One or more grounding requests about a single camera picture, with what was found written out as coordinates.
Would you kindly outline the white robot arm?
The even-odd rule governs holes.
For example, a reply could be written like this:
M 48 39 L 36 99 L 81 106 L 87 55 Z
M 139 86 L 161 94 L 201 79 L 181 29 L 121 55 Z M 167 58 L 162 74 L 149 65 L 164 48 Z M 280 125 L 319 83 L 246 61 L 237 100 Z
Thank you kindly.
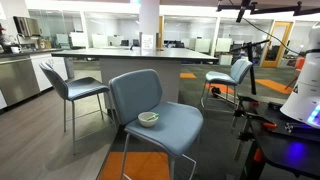
M 299 122 L 320 128 L 320 24 L 309 32 L 305 62 L 280 111 Z

